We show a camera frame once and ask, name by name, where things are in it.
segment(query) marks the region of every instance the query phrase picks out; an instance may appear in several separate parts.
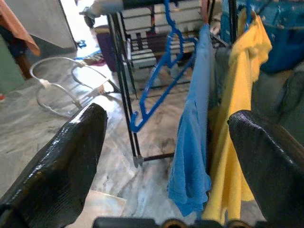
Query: gray marble floor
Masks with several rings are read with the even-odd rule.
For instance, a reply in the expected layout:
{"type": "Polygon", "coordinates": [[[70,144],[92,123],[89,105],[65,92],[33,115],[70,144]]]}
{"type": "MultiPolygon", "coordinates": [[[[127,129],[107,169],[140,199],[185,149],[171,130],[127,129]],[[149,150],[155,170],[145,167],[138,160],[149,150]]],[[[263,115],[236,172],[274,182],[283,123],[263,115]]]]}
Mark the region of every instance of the gray marble floor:
{"type": "MultiPolygon", "coordinates": [[[[49,67],[54,70],[64,68],[49,67]]],[[[42,70],[44,78],[52,77],[50,72],[58,76],[54,70],[42,70]]],[[[100,70],[107,76],[111,74],[105,67],[100,70]]],[[[66,118],[51,114],[37,104],[35,93],[39,86],[37,80],[30,79],[18,90],[8,94],[4,103],[0,103],[0,196],[10,187],[36,152],[67,121],[66,118]]],[[[138,134],[143,156],[173,152],[188,86],[176,86],[138,134]]],[[[161,93],[161,90],[152,91],[147,106],[152,105],[161,93]]],[[[57,96],[55,92],[50,92],[45,97],[54,100],[57,96]]],[[[93,102],[100,104],[107,111],[109,118],[91,190],[125,200],[126,204],[121,213],[125,217],[154,218],[157,223],[169,218],[180,218],[188,224],[194,222],[194,214],[183,218],[167,197],[166,187],[171,159],[150,161],[142,167],[134,167],[121,96],[102,95],[96,97],[93,102]]],[[[138,101],[134,98],[133,108],[138,109],[138,101]]],[[[244,204],[242,219],[251,224],[262,219],[256,203],[244,204]]]]}

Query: yellow cloth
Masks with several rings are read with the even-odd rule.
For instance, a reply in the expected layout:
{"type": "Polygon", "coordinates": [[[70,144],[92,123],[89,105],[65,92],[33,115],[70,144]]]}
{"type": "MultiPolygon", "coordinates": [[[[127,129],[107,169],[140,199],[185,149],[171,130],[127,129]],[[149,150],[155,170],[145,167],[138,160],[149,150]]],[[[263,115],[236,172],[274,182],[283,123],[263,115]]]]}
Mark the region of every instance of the yellow cloth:
{"type": "Polygon", "coordinates": [[[228,118],[236,111],[251,110],[252,84],[258,79],[260,66],[268,60],[268,52],[272,48],[260,17],[254,13],[252,16],[253,21],[245,33],[245,12],[238,21],[239,38],[231,51],[229,76],[211,142],[212,189],[202,219],[222,224],[226,210],[229,220],[240,219],[241,200],[254,199],[238,162],[227,124],[228,118]]]}

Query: blue cloth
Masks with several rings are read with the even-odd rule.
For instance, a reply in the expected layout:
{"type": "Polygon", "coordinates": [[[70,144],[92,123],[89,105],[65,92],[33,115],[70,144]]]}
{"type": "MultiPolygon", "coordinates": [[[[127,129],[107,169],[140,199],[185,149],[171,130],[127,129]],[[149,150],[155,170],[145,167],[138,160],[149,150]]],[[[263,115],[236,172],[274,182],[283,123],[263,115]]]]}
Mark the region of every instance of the blue cloth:
{"type": "Polygon", "coordinates": [[[167,191],[183,216],[202,211],[211,180],[206,173],[206,134],[213,48],[209,25],[199,33],[195,66],[181,115],[167,191]]]}

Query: black metal rack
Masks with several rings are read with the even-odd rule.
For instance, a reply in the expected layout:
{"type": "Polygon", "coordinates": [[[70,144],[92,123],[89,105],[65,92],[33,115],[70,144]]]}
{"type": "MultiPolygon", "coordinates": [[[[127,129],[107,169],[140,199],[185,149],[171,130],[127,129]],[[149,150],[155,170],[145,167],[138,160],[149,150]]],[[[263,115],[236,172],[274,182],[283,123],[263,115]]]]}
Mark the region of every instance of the black metal rack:
{"type": "MultiPolygon", "coordinates": [[[[162,0],[147,0],[147,1],[125,0],[123,3],[125,9],[131,9],[131,8],[149,6],[153,4],[160,4],[163,3],[163,1],[162,0]]],[[[233,5],[234,6],[236,5],[236,0],[229,0],[229,8],[235,9],[233,5]]],[[[122,95],[123,110],[126,118],[134,165],[135,167],[138,167],[138,165],[142,165],[143,162],[173,157],[174,153],[160,154],[149,157],[142,157],[141,155],[137,133],[132,132],[130,129],[130,119],[133,111],[132,111],[128,84],[127,84],[127,77],[126,77],[127,72],[125,71],[124,68],[124,62],[127,64],[127,71],[130,76],[132,75],[132,68],[131,68],[132,66],[131,63],[127,61],[127,53],[124,47],[123,36],[120,29],[118,14],[117,13],[108,14],[107,18],[108,18],[109,29],[113,41],[115,60],[116,60],[116,70],[118,74],[119,86],[122,95]]],[[[236,31],[236,11],[234,11],[233,15],[231,15],[230,26],[232,29],[236,31]]]]}

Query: clothes drying rack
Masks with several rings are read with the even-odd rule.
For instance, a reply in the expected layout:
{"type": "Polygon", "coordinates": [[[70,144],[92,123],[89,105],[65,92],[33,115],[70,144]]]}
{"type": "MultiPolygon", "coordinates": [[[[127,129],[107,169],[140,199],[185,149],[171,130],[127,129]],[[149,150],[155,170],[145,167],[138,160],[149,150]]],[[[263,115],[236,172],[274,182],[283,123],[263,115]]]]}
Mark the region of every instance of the clothes drying rack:
{"type": "MultiPolygon", "coordinates": [[[[184,1],[184,0],[171,0],[170,2],[178,2],[178,1],[184,1]]],[[[213,10],[214,2],[215,0],[213,0],[212,2],[211,10],[213,10]]],[[[123,9],[127,10],[127,9],[139,8],[139,7],[147,7],[155,4],[161,4],[163,3],[163,0],[121,0],[121,3],[123,4],[123,9]]],[[[118,12],[119,10],[114,10],[111,13],[108,13],[107,19],[108,19],[109,29],[114,47],[116,71],[118,74],[119,87],[122,95],[123,110],[128,128],[130,145],[133,155],[133,162],[135,167],[138,167],[138,165],[142,166],[143,162],[173,157],[174,153],[142,157],[137,133],[132,132],[130,128],[130,119],[133,114],[133,110],[132,110],[130,93],[127,84],[127,74],[131,76],[132,69],[129,61],[125,61],[125,63],[127,64],[127,71],[125,70],[124,67],[123,60],[127,60],[127,53],[124,48],[122,31],[120,29],[120,21],[117,14],[118,12]]],[[[236,40],[236,28],[237,28],[236,0],[229,0],[229,13],[230,13],[230,35],[232,42],[234,42],[236,40]]]]}

